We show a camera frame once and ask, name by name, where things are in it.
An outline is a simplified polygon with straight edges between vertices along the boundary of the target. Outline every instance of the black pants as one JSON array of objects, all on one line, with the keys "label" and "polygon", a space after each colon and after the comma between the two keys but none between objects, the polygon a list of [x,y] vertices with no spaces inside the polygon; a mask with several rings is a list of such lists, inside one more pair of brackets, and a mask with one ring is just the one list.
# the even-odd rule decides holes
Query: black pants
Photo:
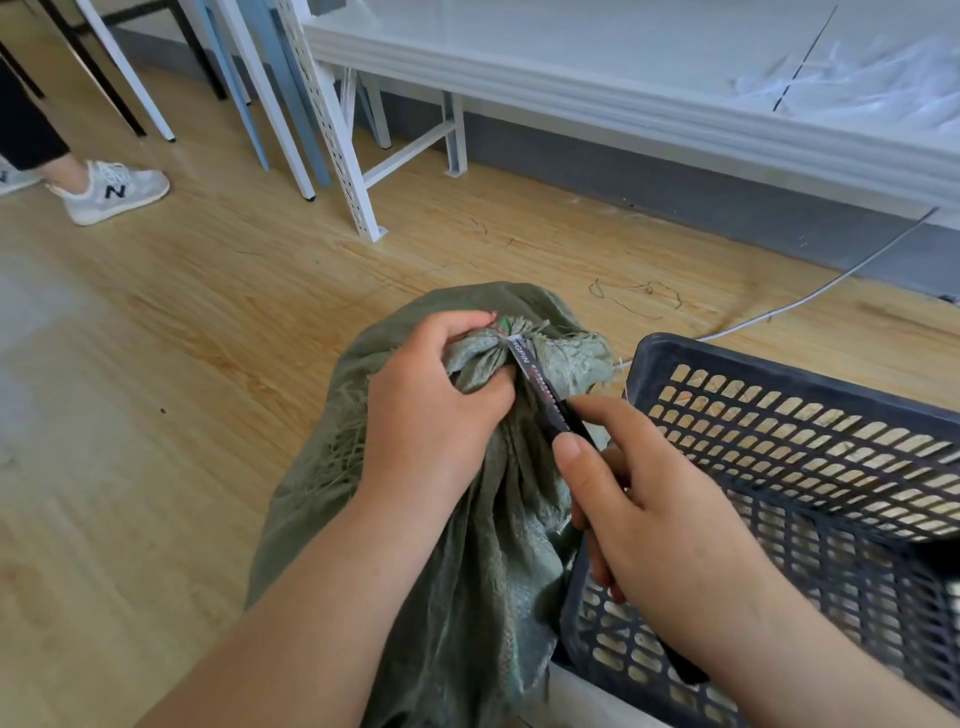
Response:
[{"label": "black pants", "polygon": [[0,157],[16,169],[36,169],[70,148],[30,100],[13,71],[0,61]]}]

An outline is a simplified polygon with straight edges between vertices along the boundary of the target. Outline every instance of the white cable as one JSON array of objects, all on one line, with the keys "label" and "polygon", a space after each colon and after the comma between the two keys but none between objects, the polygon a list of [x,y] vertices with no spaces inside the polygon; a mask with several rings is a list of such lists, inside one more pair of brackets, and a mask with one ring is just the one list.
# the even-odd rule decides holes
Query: white cable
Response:
[{"label": "white cable", "polygon": [[[747,320],[744,321],[742,324],[737,324],[737,325],[734,326],[734,327],[725,328],[725,329],[722,330],[722,331],[717,331],[716,333],[708,334],[707,336],[701,336],[699,339],[697,339],[697,341],[712,341],[713,339],[719,339],[721,336],[726,336],[726,335],[729,334],[729,333],[734,333],[735,331],[740,331],[742,328],[746,328],[746,327],[748,327],[748,326],[752,326],[753,324],[757,324],[757,323],[759,323],[759,322],[761,322],[761,321],[765,321],[765,320],[767,320],[767,319],[771,319],[771,318],[773,318],[774,316],[777,316],[777,315],[779,315],[779,314],[781,314],[781,313],[785,313],[786,311],[789,311],[789,310],[791,310],[791,309],[793,309],[793,308],[796,308],[797,306],[800,306],[800,305],[803,305],[804,303],[808,303],[808,302],[810,302],[810,301],[813,301],[813,299],[817,298],[817,296],[819,296],[821,293],[826,293],[827,291],[829,291],[830,288],[832,288],[833,286],[835,286],[835,285],[836,285],[837,283],[839,283],[841,280],[844,280],[844,279],[849,278],[849,277],[852,276],[854,273],[856,273],[858,270],[860,270],[861,268],[863,268],[863,266],[867,265],[868,263],[872,262],[872,261],[875,260],[876,258],[878,258],[878,257],[880,257],[881,255],[883,255],[884,253],[886,253],[888,250],[890,250],[891,248],[893,248],[893,247],[894,247],[895,245],[897,245],[897,243],[899,243],[904,237],[906,237],[907,235],[909,235],[911,232],[913,232],[914,230],[916,230],[919,226],[921,226],[923,223],[925,223],[927,220],[929,220],[931,217],[933,217],[933,215],[935,215],[939,210],[940,210],[939,207],[933,207],[926,215],[924,215],[922,218],[920,218],[919,220],[917,220],[917,222],[913,223],[913,225],[911,225],[911,226],[910,226],[909,228],[907,228],[905,231],[903,231],[903,232],[901,232],[899,235],[897,235],[897,237],[895,237],[895,238],[894,238],[893,240],[891,240],[889,243],[887,243],[886,245],[884,245],[884,246],[882,246],[881,248],[877,249],[877,250],[874,251],[873,253],[867,255],[867,257],[865,257],[865,258],[864,258],[863,260],[861,260],[859,263],[857,263],[856,265],[854,265],[852,268],[850,268],[850,269],[847,270],[847,271],[844,271],[844,272],[841,273],[839,276],[837,276],[835,279],[833,279],[833,280],[825,283],[824,285],[820,286],[820,287],[819,287],[817,290],[815,290],[813,293],[811,293],[811,294],[809,294],[809,295],[807,295],[807,296],[804,296],[804,297],[801,298],[799,301],[795,301],[795,302],[793,302],[793,303],[789,303],[788,305],[781,306],[780,308],[775,308],[774,310],[772,310],[772,311],[767,311],[766,313],[761,313],[759,316],[755,316],[755,317],[752,318],[752,319],[747,319]],[[629,367],[629,366],[633,363],[633,361],[634,361],[633,359],[628,359],[627,361],[624,361],[624,362],[622,362],[621,364],[618,364],[618,365],[616,366],[616,369],[617,369],[617,370],[626,369],[627,367]]]}]

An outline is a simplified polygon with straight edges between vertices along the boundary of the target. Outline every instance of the fingernail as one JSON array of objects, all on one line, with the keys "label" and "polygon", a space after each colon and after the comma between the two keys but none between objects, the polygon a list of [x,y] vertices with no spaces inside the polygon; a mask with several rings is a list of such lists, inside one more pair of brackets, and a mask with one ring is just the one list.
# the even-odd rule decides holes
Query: fingernail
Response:
[{"label": "fingernail", "polygon": [[561,468],[580,456],[582,440],[572,432],[561,432],[553,441],[553,456]]}]

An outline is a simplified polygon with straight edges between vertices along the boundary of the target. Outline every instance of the black plastic crate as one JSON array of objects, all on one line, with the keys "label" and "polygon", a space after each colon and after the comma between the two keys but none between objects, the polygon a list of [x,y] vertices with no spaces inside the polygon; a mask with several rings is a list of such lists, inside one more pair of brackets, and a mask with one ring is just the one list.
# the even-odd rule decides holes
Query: black plastic crate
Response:
[{"label": "black plastic crate", "polygon": [[[960,416],[664,333],[640,342],[626,391],[821,612],[960,713]],[[746,725],[717,688],[680,681],[585,549],[562,638],[581,677],[664,722]]]}]

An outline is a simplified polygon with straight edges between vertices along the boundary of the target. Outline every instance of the hand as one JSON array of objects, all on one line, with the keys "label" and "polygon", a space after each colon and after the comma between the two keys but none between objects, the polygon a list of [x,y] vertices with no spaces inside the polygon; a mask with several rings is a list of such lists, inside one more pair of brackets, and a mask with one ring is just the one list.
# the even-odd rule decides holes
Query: hand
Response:
[{"label": "hand", "polygon": [[515,374],[504,367],[481,390],[462,394],[444,370],[444,347],[495,318],[484,311],[427,316],[371,377],[359,492],[401,491],[450,515],[514,403]]},{"label": "hand", "polygon": [[593,578],[625,596],[668,644],[710,671],[771,597],[803,601],[719,486],[643,414],[610,397],[570,403],[614,442],[602,455],[573,434],[553,444],[573,524],[591,529]]}]

